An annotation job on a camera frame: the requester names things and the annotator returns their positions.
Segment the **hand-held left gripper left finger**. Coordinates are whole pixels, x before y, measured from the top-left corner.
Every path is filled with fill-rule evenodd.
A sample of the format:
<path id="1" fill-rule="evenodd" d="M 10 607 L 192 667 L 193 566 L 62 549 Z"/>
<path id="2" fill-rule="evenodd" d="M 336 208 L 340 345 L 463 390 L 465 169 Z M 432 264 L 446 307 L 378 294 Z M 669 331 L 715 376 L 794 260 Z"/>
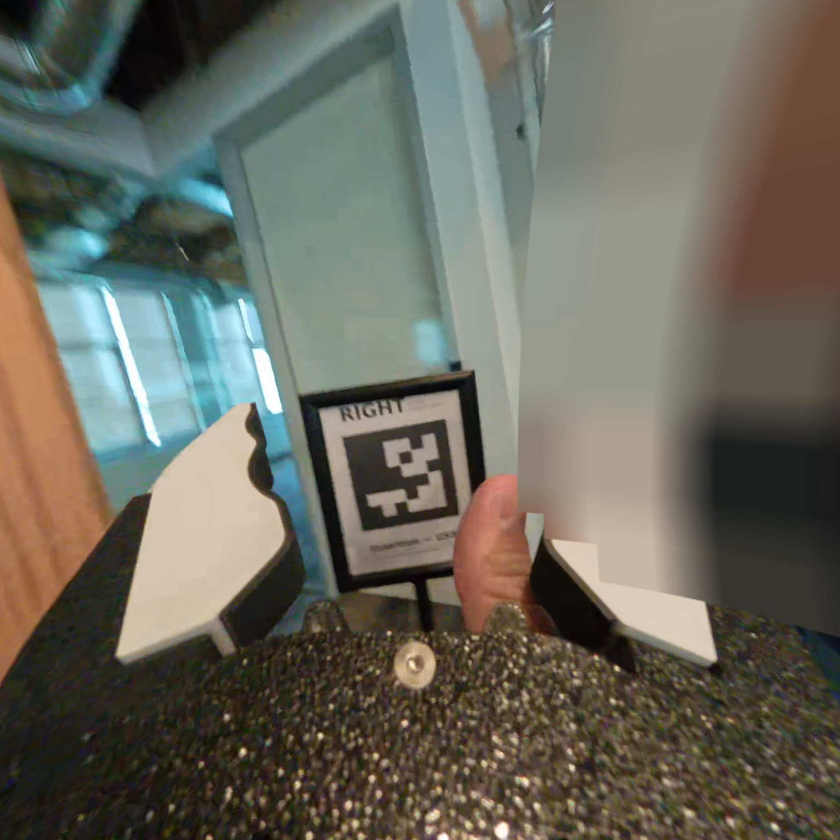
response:
<path id="1" fill-rule="evenodd" d="M 121 664 L 198 640 L 232 655 L 282 621 L 307 574 L 287 504 L 273 486 L 253 403 L 232 407 L 162 471 L 150 490 L 122 618 Z"/>

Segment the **white framed glass door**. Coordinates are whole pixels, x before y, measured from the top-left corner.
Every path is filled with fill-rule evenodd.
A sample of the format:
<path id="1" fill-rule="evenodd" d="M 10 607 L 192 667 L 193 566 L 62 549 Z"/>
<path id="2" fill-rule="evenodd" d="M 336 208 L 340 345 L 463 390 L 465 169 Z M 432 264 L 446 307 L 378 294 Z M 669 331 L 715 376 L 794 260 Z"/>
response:
<path id="1" fill-rule="evenodd" d="M 518 277 L 490 73 L 503 2 L 288 2 L 234 37 L 216 137 L 280 394 L 463 366 L 517 469 Z"/>

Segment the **person's right hand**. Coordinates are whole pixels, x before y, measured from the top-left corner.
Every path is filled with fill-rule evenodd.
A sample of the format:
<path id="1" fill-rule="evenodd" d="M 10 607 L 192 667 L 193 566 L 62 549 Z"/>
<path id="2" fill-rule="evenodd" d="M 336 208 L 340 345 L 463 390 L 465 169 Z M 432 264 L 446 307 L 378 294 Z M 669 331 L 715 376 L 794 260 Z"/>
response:
<path id="1" fill-rule="evenodd" d="M 532 594 L 531 567 L 518 478 L 488 478 L 471 498 L 455 537 L 455 588 L 465 629 L 480 633 L 492 609 L 510 603 L 522 610 L 532 630 L 553 635 L 553 622 Z"/>

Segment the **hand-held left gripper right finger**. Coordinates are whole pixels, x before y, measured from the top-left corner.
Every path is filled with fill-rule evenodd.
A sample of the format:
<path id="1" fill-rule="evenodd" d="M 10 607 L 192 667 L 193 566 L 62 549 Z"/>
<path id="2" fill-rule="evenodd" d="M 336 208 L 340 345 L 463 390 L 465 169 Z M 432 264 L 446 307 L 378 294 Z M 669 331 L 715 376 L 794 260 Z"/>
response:
<path id="1" fill-rule="evenodd" d="M 632 673 L 637 659 L 632 644 L 699 668 L 718 666 L 706 603 L 601 581 L 594 544 L 541 539 L 529 582 L 535 602 L 563 640 Z"/>

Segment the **wooden support post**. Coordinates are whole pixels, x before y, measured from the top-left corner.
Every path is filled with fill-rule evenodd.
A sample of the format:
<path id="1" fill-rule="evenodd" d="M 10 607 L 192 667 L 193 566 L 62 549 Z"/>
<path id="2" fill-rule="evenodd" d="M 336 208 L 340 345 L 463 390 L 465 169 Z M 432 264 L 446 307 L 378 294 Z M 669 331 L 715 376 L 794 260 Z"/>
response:
<path id="1" fill-rule="evenodd" d="M 1 674 L 111 522 L 1 185 Z"/>

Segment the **large window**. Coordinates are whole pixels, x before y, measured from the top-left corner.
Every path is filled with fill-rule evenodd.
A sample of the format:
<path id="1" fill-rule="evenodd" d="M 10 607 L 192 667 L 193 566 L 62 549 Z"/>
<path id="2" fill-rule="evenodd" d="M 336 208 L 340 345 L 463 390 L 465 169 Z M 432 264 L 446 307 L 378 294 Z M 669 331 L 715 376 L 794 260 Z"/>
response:
<path id="1" fill-rule="evenodd" d="M 96 459 L 173 448 L 240 403 L 267 431 L 283 416 L 249 293 L 91 274 L 37 287 Z"/>

